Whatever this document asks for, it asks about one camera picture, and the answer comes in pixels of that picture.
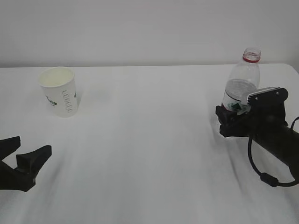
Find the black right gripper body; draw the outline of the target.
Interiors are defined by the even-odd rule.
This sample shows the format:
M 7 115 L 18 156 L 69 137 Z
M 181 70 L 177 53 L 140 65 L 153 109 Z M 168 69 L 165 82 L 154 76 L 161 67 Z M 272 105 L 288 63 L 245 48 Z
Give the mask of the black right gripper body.
M 283 125 L 287 126 L 285 116 L 271 114 L 249 114 L 248 112 L 239 115 L 240 125 L 237 127 L 220 126 L 220 134 L 223 137 L 249 137 L 263 125 Z

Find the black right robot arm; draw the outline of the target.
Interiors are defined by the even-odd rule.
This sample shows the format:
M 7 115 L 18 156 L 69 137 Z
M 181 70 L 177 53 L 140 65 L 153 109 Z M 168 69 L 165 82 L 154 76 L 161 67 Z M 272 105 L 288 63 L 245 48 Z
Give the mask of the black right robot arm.
M 288 127 L 285 121 L 285 106 L 252 109 L 237 115 L 236 112 L 216 106 L 223 137 L 252 137 L 269 153 L 289 167 L 293 177 L 299 177 L 299 133 Z

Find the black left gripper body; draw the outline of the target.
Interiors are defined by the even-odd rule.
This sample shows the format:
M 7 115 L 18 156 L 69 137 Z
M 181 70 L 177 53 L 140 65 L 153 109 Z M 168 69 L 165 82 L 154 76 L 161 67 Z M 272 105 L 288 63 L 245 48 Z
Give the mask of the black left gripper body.
M 27 192 L 36 184 L 34 175 L 22 168 L 11 168 L 9 165 L 0 162 L 0 189 L 18 190 Z

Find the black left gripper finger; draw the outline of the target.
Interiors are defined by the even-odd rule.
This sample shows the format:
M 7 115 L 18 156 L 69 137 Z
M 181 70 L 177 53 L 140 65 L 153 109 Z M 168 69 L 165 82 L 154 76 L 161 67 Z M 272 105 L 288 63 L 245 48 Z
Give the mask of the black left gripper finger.
M 17 154 L 16 170 L 25 174 L 37 175 L 40 169 L 51 156 L 52 147 L 50 145 L 45 145 L 30 153 Z
M 0 160 L 5 159 L 21 146 L 20 136 L 0 140 Z

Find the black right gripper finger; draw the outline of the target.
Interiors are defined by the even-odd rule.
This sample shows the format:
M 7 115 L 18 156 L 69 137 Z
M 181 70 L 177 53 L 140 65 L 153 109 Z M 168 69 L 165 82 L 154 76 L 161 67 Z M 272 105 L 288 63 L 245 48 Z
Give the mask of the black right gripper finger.
M 218 117 L 220 126 L 237 127 L 240 125 L 240 118 L 236 112 L 228 111 L 222 106 L 216 106 L 215 113 Z

